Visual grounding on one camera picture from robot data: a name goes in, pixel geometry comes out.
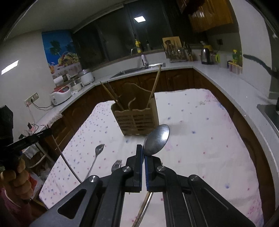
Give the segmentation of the person left hand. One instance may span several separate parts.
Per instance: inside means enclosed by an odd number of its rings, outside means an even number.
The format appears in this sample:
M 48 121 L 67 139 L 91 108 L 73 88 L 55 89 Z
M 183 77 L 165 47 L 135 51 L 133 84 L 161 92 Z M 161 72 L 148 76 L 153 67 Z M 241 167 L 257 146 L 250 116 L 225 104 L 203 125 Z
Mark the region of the person left hand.
M 25 169 L 25 161 L 19 159 L 16 171 L 3 171 L 1 173 L 1 183 L 6 194 L 15 204 L 22 206 L 31 199 L 33 189 L 28 180 L 29 173 Z

